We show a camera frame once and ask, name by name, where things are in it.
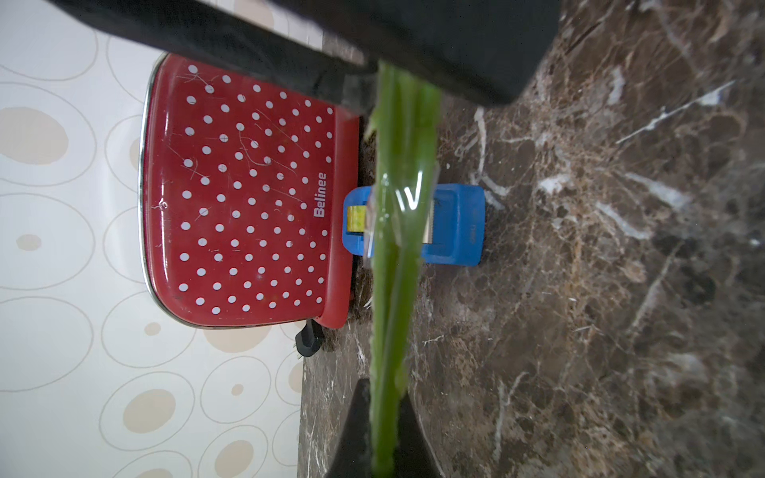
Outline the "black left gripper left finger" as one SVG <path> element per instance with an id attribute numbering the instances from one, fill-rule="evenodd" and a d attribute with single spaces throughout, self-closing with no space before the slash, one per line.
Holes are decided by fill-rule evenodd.
<path id="1" fill-rule="evenodd" d="M 344 427 L 327 478 L 372 476 L 371 386 L 368 378 L 356 384 Z"/>

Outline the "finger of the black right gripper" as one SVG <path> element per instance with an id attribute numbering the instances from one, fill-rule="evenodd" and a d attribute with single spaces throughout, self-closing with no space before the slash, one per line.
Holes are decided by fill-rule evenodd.
<path id="1" fill-rule="evenodd" d="M 283 1 L 365 54 L 483 107 L 514 103 L 558 32 L 558 1 Z"/>
<path id="2" fill-rule="evenodd" d="M 377 68 L 328 56 L 199 1 L 67 1 L 54 6 L 110 35 L 369 114 Z"/>

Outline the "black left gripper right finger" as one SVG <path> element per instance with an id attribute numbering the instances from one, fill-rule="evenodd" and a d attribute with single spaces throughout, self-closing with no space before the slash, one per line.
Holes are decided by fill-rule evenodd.
<path id="1" fill-rule="evenodd" d="M 408 394 L 398 410 L 396 478 L 442 478 Z"/>

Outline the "yellow-green tape roll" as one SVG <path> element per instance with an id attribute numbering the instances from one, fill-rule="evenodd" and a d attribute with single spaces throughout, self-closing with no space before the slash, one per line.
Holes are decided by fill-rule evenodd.
<path id="1" fill-rule="evenodd" d="M 348 233 L 363 234 L 367 228 L 366 205 L 352 205 L 347 209 L 346 229 Z"/>

